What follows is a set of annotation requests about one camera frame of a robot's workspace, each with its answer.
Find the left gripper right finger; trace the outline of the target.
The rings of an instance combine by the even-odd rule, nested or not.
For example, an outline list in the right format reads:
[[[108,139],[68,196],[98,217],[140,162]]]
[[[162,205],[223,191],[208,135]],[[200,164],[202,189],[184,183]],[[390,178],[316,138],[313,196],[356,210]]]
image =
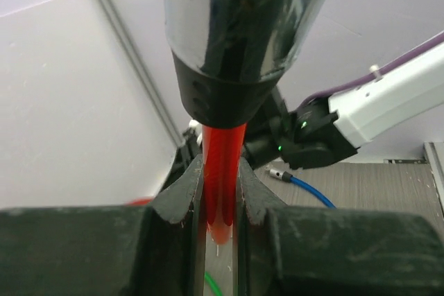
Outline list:
[[[442,295],[443,243],[423,217],[287,205],[241,160],[237,295]]]

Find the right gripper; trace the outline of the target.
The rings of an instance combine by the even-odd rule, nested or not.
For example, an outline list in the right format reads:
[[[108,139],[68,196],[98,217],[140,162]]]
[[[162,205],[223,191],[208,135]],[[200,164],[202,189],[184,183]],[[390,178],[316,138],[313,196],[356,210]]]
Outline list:
[[[163,190],[178,180],[196,156],[202,153],[203,127],[198,121],[192,119],[182,136],[185,141],[176,151],[173,166],[162,186]]]

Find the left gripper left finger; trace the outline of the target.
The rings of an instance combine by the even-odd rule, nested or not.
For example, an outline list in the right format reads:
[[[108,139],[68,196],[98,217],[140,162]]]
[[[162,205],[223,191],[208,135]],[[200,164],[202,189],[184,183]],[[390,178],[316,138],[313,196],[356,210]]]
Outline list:
[[[203,161],[148,204],[1,211],[2,295],[202,295]]]

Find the green cable lock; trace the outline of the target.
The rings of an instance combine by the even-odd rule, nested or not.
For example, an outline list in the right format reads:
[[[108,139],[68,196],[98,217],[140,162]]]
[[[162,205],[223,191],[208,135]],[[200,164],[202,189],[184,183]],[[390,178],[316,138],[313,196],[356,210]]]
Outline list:
[[[205,280],[206,284],[209,286],[209,288],[211,289],[211,291],[214,293],[215,296],[222,296],[223,295],[220,287],[218,286],[218,284],[213,279],[213,277],[211,276],[210,273],[205,272],[204,280]]]

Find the red cable lock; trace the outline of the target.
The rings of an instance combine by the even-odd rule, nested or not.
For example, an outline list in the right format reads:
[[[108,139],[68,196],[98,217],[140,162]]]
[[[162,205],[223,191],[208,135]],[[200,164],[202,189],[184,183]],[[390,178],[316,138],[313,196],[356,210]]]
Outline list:
[[[182,104],[202,125],[207,228],[228,241],[246,126],[295,62],[325,0],[164,0]]]

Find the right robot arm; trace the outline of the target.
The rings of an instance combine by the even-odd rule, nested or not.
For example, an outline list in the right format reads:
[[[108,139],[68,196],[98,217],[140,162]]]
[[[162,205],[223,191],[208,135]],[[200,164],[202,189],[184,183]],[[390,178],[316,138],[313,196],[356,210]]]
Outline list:
[[[292,168],[329,166],[381,133],[443,104],[443,35],[367,75],[308,96],[294,111],[280,100],[286,68],[248,64],[241,43],[201,67],[173,59],[185,109],[203,126],[204,189],[234,195],[239,160],[257,167],[281,157]]]

